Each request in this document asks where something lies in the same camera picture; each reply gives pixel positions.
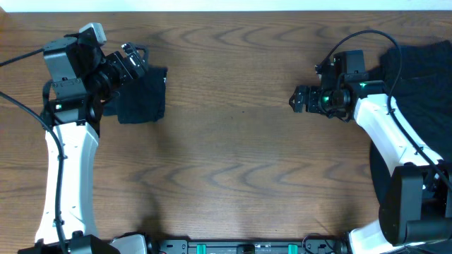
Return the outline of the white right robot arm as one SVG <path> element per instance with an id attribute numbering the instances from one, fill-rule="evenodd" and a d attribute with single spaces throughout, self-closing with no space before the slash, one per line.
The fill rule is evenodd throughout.
<path id="1" fill-rule="evenodd" d="M 295 112 L 355 121 L 385 164 L 379 217 L 348 234 L 350 253 L 394 253 L 451 240 L 451 164 L 416 134 L 385 88 L 381 80 L 300 85 L 289 99 Z"/>

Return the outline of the dark green t-shirt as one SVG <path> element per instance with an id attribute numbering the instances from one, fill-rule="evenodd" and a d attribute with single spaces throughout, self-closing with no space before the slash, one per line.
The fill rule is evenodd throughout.
<path id="1" fill-rule="evenodd" d="M 156 122 L 165 114 L 166 67 L 149 66 L 138 80 L 121 86 L 104 105 L 103 116 L 117 116 L 120 124 Z"/>

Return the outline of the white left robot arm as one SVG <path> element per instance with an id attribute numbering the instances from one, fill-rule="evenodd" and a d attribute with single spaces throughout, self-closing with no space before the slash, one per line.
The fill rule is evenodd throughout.
<path id="1" fill-rule="evenodd" d="M 125 55 L 104 55 L 99 42 L 62 39 L 49 43 L 44 59 L 52 79 L 42 90 L 38 116 L 48 150 L 47 189 L 35 244 L 22 253 L 148 253 L 144 234 L 110 241 L 97 235 L 93 166 L 103 103 L 122 85 L 147 72 L 146 48 L 122 45 Z"/>

